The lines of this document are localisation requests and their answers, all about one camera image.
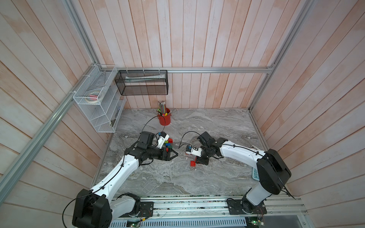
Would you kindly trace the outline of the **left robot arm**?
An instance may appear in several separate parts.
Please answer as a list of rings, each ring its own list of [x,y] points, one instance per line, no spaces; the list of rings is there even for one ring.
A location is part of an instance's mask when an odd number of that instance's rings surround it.
[[[73,200],[75,208],[72,225],[77,228],[107,228],[120,216],[148,218],[149,211],[141,208],[140,197],[124,193],[115,197],[118,189],[127,178],[146,160],[170,161],[174,159],[164,147],[169,135],[143,131],[138,140],[126,148],[123,158],[117,166],[90,190],[82,189]]]

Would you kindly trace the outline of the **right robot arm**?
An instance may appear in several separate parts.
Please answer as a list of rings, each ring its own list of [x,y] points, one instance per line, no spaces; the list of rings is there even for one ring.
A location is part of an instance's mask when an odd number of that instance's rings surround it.
[[[230,214],[266,213],[264,201],[271,195],[278,195],[291,178],[291,171],[279,153],[250,149],[228,139],[215,140],[207,132],[198,138],[200,148],[186,147],[186,153],[196,156],[197,164],[208,165],[210,158],[231,158],[245,163],[258,171],[259,183],[249,189],[241,200],[227,199]]]

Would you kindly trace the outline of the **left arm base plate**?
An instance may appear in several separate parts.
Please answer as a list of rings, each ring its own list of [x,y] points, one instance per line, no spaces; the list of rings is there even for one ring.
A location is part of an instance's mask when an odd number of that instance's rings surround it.
[[[124,217],[128,218],[149,218],[153,216],[154,203],[152,201],[137,203],[132,212],[127,213]]]

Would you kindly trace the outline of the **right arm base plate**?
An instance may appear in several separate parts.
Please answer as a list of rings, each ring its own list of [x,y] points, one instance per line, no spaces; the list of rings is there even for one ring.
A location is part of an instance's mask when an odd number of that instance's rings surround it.
[[[261,203],[259,203],[259,205],[254,206],[247,200],[232,199],[232,198],[228,198],[226,200],[230,215],[267,214],[267,209],[264,202],[265,201],[262,201]]]

